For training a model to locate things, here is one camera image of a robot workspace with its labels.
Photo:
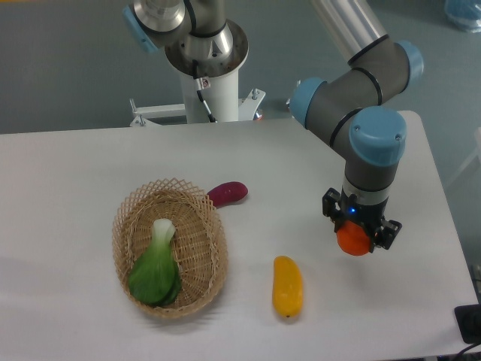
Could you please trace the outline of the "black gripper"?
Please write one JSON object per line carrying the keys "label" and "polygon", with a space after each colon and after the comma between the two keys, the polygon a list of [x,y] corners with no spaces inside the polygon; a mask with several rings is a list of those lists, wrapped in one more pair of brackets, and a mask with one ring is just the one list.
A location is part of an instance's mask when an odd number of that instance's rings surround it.
{"label": "black gripper", "polygon": [[322,214],[334,224],[335,233],[348,221],[360,226],[371,238],[371,253],[377,248],[388,250],[402,229],[400,222],[384,217],[388,199],[389,187],[376,192],[354,187],[340,193],[329,188],[322,197]]}

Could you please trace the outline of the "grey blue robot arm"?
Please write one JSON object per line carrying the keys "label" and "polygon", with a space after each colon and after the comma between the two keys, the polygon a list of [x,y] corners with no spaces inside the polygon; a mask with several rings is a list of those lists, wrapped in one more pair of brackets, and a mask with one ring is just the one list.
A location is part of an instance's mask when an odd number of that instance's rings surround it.
{"label": "grey blue robot arm", "polygon": [[[314,1],[313,8],[349,65],[327,82],[302,81],[289,102],[292,116],[345,162],[341,190],[328,190],[322,212],[337,243],[353,256],[388,249],[401,224],[384,210],[403,156],[407,125],[384,104],[423,73],[419,50],[390,39],[365,1]],[[235,77],[248,54],[244,31],[222,1],[133,1],[123,9],[133,38],[153,53],[164,50],[183,82],[190,123],[240,119]]]}

